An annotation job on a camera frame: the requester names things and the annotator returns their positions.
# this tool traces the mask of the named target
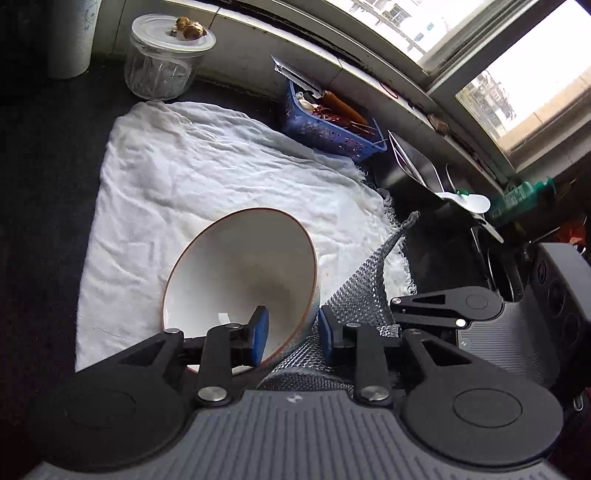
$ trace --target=red object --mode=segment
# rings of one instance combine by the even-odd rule
[[[556,241],[562,244],[586,247],[585,226],[578,220],[567,220],[556,232]]]

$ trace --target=dried mushroom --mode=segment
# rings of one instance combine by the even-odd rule
[[[187,17],[177,18],[177,32],[181,32],[186,40],[197,40],[207,32],[199,22],[194,22]]]

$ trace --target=blue gripper pad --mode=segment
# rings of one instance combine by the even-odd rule
[[[264,307],[264,310],[260,313],[260,317],[255,324],[254,337],[252,345],[252,365],[258,367],[262,361],[262,354],[265,351],[265,345],[267,344],[267,336],[269,335],[269,309]]]
[[[322,309],[318,310],[318,336],[320,337],[320,347],[324,353],[324,360],[327,365],[331,365],[333,354],[333,336],[332,330],[329,328],[328,320]]]

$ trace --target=white cloth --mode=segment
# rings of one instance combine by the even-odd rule
[[[352,160],[329,157],[240,112],[147,102],[116,120],[106,147],[78,302],[76,369],[161,329],[168,275],[189,242],[236,210],[284,210],[307,229],[322,301],[387,239],[379,194]],[[388,294],[412,291],[396,249]]]

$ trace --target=plastic lid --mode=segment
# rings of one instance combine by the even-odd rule
[[[173,37],[172,30],[177,28],[176,17],[169,15],[143,15],[134,20],[131,34],[140,42],[161,50],[177,53],[196,53],[209,50],[216,44],[216,37],[205,28],[207,35],[197,40],[185,40],[182,35]]]
[[[556,188],[554,186],[554,181],[550,177],[548,177],[546,180],[539,181],[538,183],[535,184],[535,189],[538,191],[543,189],[544,187]]]

